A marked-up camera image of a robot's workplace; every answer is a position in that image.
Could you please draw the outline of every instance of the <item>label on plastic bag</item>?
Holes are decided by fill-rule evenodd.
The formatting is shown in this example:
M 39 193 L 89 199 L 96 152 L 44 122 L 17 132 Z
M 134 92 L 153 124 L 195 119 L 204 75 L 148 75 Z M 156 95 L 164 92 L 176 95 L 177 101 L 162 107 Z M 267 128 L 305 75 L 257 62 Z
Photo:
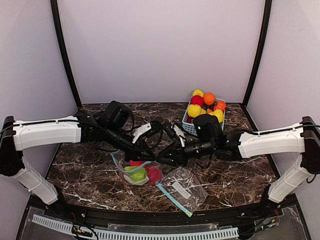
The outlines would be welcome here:
M 181 186 L 181 184 L 178 181 L 175 181 L 172 184 L 172 187 L 181 194 L 182 197 L 184 197 L 185 199 L 188 199 L 191 197 L 191 194 L 183 187 Z

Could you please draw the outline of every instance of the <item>marble table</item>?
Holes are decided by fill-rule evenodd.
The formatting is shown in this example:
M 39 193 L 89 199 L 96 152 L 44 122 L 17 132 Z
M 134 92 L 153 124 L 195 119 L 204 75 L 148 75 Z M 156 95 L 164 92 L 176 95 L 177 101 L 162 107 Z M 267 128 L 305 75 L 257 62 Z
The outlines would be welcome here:
M 151 120 L 180 123 L 186 103 L 129 103 L 137 125 Z M 107 104 L 86 104 L 80 112 L 93 114 L 102 111 Z M 224 131 L 252 129 L 244 111 L 237 103 L 227 105 Z M 152 146 L 157 138 L 148 139 Z M 163 135 L 156 152 L 164 149 L 172 140 Z M 156 187 L 124 184 L 111 156 L 96 149 L 101 143 L 64 143 L 49 169 L 47 179 L 61 188 L 69 204 L 118 211 L 178 212 L 178 209 Z M 208 157 L 198 160 L 206 165 Z M 213 210 L 243 206 L 260 201 L 264 188 L 276 180 L 269 160 L 265 155 L 244 161 L 221 161 L 213 157 L 208 169 L 201 169 L 193 159 L 187 169 L 196 175 L 208 193 L 205 202 L 198 208 Z M 174 167 L 162 165 L 164 175 Z

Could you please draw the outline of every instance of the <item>gray plastic basket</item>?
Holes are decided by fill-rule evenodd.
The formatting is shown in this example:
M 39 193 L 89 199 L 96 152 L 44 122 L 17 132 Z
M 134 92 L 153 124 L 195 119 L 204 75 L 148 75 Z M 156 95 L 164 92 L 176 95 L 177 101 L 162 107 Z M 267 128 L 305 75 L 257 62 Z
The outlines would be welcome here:
M 223 99 L 216 98 L 214 104 L 216 104 L 217 101 L 224 101 L 224 102 L 226 102 L 226 101 L 223 100 Z M 195 129 L 195 125 L 194 125 L 193 123 L 188 123 L 188 107 L 189 107 L 189 105 L 190 105 L 190 101 L 189 101 L 188 106 L 186 107 L 186 110 L 185 110 L 185 113 L 184 113 L 184 116 L 183 116 L 183 119 L 182 119 L 182 127 L 183 127 L 183 129 L 186 130 L 188 133 L 197 136 L 197 132 L 196 132 L 196 129 Z M 226 111 L 223 112 L 223 122 L 220 124 L 222 130 L 224 130 L 224 126 L 225 126 L 225 116 L 226 116 Z

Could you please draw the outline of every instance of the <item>black pole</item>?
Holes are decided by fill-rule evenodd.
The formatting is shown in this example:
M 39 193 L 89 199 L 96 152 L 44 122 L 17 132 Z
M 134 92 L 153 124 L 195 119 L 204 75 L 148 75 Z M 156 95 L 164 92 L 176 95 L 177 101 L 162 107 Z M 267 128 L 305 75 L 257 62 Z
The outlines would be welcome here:
M 260 65 L 262 53 L 264 51 L 264 46 L 265 46 L 265 41 L 266 41 L 266 36 L 267 36 L 267 31 L 268 31 L 270 12 L 271 12 L 271 4 L 272 4 L 272 0 L 265 0 L 259 42 L 258 42 L 258 46 L 256 49 L 256 54 L 255 54 L 255 58 L 254 58 L 253 66 L 252 66 L 252 71 L 251 71 L 249 83 L 246 88 L 245 95 L 244 95 L 243 102 L 242 102 L 245 107 L 247 107 L 247 105 L 249 103 L 249 99 L 250 99 L 252 90 L 254 88 L 257 73 L 259 70 L 259 65 Z
M 70 85 L 70 88 L 71 88 L 71 91 L 73 94 L 74 101 L 76 103 L 76 106 L 79 109 L 82 106 L 82 103 L 80 100 L 80 96 L 79 96 L 79 93 L 77 90 L 76 82 L 75 82 L 74 76 L 72 74 L 72 70 L 71 70 L 71 66 L 70 66 L 70 62 L 69 62 L 69 58 L 68 58 L 65 39 L 64 39 L 63 31 L 62 31 L 61 21 L 60 21 L 58 2 L 57 2 L 57 0 L 51 0 L 50 2 L 51 2 L 51 10 L 52 10 L 56 38 L 58 40 L 65 73 L 68 78 L 68 82 L 69 82 L 69 85 Z

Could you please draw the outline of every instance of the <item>wall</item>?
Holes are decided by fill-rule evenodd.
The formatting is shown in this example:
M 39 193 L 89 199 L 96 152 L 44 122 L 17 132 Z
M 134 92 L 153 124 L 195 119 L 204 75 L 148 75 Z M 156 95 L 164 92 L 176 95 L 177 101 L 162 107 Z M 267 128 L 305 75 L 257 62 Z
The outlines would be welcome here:
M 187 102 L 195 88 L 242 102 L 264 1 L 59 1 L 83 103 Z
M 320 123 L 320 2 L 273 1 L 265 48 L 248 110 L 260 130 L 298 123 L 312 116 Z M 280 173 L 292 153 L 274 156 Z M 320 239 L 320 178 L 297 191 L 312 239 Z
M 6 116 L 43 120 L 76 111 L 49 0 L 0 2 L 0 103 L 1 125 Z M 24 155 L 44 176 L 56 149 L 56 145 L 36 147 Z M 29 194 L 2 175 L 0 189 L 0 239 L 14 240 Z

